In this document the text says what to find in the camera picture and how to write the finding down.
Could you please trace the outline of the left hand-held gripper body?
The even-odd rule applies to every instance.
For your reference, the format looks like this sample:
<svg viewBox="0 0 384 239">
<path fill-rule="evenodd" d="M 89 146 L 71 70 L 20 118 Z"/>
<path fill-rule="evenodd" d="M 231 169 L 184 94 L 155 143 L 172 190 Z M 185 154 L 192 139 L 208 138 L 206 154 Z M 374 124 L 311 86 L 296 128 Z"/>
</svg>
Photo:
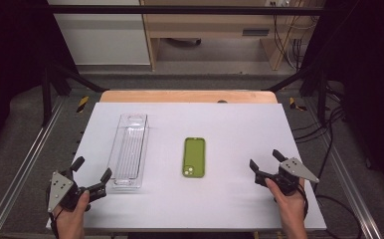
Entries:
<svg viewBox="0 0 384 239">
<path fill-rule="evenodd" d="M 74 180 L 74 171 L 55 171 L 52 174 L 50 187 L 47 191 L 47 211 L 53 210 L 61 205 L 63 209 L 73 211 L 79 201 L 80 196 L 87 190 L 90 193 L 90 202 L 87 211 L 91 209 L 91 203 L 106 197 L 106 184 L 100 181 L 89 187 L 79 187 Z"/>
</svg>

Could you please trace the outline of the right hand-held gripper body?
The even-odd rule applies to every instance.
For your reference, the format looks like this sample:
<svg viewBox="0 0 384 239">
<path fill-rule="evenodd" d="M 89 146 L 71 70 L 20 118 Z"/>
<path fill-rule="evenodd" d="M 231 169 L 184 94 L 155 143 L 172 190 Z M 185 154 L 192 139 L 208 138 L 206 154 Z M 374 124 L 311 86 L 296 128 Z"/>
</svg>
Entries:
<svg viewBox="0 0 384 239">
<path fill-rule="evenodd" d="M 294 157 L 281 162 L 279 171 L 276 174 L 260 170 L 255 173 L 255 182 L 263 187 L 267 187 L 266 178 L 271 179 L 286 196 L 293 195 L 297 191 L 301 178 L 314 183 L 319 182 L 319 179 Z"/>
</svg>

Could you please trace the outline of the clear plastic container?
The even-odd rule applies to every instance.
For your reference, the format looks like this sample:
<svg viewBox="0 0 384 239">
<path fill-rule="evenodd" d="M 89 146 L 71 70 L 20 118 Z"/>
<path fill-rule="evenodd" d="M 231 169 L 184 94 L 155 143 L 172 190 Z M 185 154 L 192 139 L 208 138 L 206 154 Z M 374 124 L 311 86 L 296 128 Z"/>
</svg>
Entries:
<svg viewBox="0 0 384 239">
<path fill-rule="evenodd" d="M 120 116 L 107 164 L 112 171 L 109 185 L 114 190 L 133 190 L 141 187 L 147 140 L 147 114 Z"/>
</svg>

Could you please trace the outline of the green phone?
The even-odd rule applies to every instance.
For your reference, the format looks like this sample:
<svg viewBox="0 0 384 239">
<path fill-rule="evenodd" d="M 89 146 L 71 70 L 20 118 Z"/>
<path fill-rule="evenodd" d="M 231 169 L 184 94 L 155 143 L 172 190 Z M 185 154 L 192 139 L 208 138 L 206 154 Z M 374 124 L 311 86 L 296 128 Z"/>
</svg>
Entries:
<svg viewBox="0 0 384 239">
<path fill-rule="evenodd" d="M 190 178 L 205 175 L 206 141 L 202 137 L 187 137 L 184 141 L 182 174 Z"/>
</svg>

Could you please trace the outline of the person's left hand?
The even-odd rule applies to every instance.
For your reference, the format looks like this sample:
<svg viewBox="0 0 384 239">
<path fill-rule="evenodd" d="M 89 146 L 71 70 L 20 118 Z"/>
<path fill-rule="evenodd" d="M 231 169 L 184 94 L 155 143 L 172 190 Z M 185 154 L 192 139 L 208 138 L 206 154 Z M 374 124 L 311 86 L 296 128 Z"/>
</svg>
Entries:
<svg viewBox="0 0 384 239">
<path fill-rule="evenodd" d="M 84 217 L 89 202 L 90 193 L 86 190 L 73 211 L 67 211 L 61 205 L 54 209 L 53 216 L 60 239 L 85 239 Z"/>
</svg>

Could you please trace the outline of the person's right hand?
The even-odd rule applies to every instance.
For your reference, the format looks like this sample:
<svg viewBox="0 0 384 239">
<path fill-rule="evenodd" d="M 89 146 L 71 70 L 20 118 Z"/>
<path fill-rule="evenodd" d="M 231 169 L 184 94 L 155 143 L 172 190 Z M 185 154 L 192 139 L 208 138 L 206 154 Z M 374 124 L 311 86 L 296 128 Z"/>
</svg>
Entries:
<svg viewBox="0 0 384 239">
<path fill-rule="evenodd" d="M 277 202 L 282 222 L 302 222 L 304 220 L 304 200 L 302 196 L 299 193 L 285 196 L 271 179 L 267 178 L 266 184 Z"/>
</svg>

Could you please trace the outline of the wooden table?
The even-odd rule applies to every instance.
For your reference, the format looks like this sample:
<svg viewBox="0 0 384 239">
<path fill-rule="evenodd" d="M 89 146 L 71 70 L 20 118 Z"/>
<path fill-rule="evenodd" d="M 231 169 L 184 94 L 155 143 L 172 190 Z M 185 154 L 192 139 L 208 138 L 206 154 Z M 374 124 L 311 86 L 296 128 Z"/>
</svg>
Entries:
<svg viewBox="0 0 384 239">
<path fill-rule="evenodd" d="M 188 90 L 123 90 L 105 91 L 101 103 L 220 103 L 276 104 L 277 97 L 266 91 L 188 91 Z"/>
</svg>

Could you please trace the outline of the black curtain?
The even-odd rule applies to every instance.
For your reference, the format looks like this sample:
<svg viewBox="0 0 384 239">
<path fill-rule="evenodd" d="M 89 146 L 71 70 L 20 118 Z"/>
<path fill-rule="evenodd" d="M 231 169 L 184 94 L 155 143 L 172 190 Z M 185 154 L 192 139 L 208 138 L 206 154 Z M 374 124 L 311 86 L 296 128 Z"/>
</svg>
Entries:
<svg viewBox="0 0 384 239">
<path fill-rule="evenodd" d="M 35 34 L 53 60 L 73 72 L 77 69 L 55 16 L 25 9 L 47 3 L 48 0 L 0 0 L 0 131 L 11 100 L 39 86 L 44 68 L 24 28 Z"/>
<path fill-rule="evenodd" d="M 384 0 L 325 0 L 304 61 L 340 25 L 322 69 L 344 86 L 344 107 L 365 152 L 384 174 Z"/>
</svg>

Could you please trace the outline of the white cabinet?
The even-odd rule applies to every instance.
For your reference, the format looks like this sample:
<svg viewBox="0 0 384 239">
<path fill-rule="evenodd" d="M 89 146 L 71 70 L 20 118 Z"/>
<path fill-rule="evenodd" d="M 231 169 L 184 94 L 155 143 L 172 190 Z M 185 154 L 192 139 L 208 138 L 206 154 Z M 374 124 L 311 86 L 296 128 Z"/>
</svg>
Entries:
<svg viewBox="0 0 384 239">
<path fill-rule="evenodd" d="M 78 66 L 149 65 L 140 14 L 55 14 Z"/>
</svg>

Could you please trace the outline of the light wooden desk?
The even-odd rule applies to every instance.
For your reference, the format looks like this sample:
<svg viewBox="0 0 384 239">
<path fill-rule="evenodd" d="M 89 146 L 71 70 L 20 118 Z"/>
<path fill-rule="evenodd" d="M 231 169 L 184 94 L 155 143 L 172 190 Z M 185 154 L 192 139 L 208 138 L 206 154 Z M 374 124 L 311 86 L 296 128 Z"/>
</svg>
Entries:
<svg viewBox="0 0 384 239">
<path fill-rule="evenodd" d="M 266 0 L 139 0 L 142 6 L 266 7 L 265 2 Z M 324 0 L 290 0 L 288 6 L 302 8 L 323 5 Z M 288 44 L 297 39 L 310 39 L 316 26 L 316 21 L 310 16 L 145 14 L 143 20 L 152 64 L 157 61 L 159 42 L 162 39 L 258 39 L 274 71 L 280 68 Z"/>
</svg>

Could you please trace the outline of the aluminium rail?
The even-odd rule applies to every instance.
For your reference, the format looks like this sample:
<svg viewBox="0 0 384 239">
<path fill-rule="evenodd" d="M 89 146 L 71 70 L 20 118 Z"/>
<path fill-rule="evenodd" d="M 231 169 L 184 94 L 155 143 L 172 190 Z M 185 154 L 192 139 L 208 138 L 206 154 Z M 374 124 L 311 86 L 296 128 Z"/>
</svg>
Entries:
<svg viewBox="0 0 384 239">
<path fill-rule="evenodd" d="M 360 228 L 366 239 L 383 239 L 379 228 L 373 219 L 355 181 L 344 165 L 342 158 L 333 144 L 332 127 L 322 137 L 323 143 L 328 151 L 330 162 L 340 182 L 343 192 L 349 202 L 352 212 L 360 223 Z"/>
<path fill-rule="evenodd" d="M 7 219 L 12 207 L 15 204 L 39 154 L 41 153 L 49 135 L 52 131 L 56 120 L 58 119 L 62 107 L 67 101 L 66 97 L 57 97 L 52 107 L 52 113 L 45 125 L 43 125 L 38 132 L 34 142 L 32 143 L 29 151 L 27 152 L 22 164 L 19 166 L 12 182 L 7 188 L 6 193 L 0 201 L 0 230 Z"/>
</svg>

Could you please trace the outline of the black frame strut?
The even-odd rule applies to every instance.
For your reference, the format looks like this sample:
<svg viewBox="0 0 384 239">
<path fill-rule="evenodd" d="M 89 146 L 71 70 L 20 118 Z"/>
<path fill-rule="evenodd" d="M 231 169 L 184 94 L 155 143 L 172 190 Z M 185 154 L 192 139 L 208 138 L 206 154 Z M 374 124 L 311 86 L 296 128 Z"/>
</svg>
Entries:
<svg viewBox="0 0 384 239">
<path fill-rule="evenodd" d="M 77 83 L 87 87 L 88 89 L 96 93 L 105 92 L 105 88 L 88 81 L 79 73 L 75 73 L 58 64 L 48 65 L 44 69 L 41 78 L 43 96 L 42 126 L 47 125 L 52 118 L 51 87 L 54 87 L 59 96 L 68 96 L 72 91 L 72 88 L 68 83 L 68 79 L 75 80 Z"/>
<path fill-rule="evenodd" d="M 285 80 L 282 80 L 279 83 L 268 87 L 267 91 L 276 93 L 284 87 L 296 82 L 297 80 L 302 80 L 302 85 L 300 86 L 299 92 L 303 97 L 310 97 L 314 92 L 317 92 L 316 118 L 319 120 L 322 126 L 325 126 L 327 80 L 325 78 L 322 67 L 312 63 L 305 68 L 301 68 L 298 72 L 289 76 Z"/>
</svg>

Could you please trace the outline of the black horizontal frame bar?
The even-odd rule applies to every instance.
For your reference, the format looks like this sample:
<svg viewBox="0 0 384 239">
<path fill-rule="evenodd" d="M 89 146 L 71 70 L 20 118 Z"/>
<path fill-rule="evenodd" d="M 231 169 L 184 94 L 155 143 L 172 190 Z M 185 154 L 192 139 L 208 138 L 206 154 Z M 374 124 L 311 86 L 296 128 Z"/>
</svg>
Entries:
<svg viewBox="0 0 384 239">
<path fill-rule="evenodd" d="M 130 6 L 130 5 L 50 5 L 55 14 L 196 14 L 196 15 L 297 15 L 320 16 L 324 8 L 234 7 L 234 6 Z"/>
</svg>

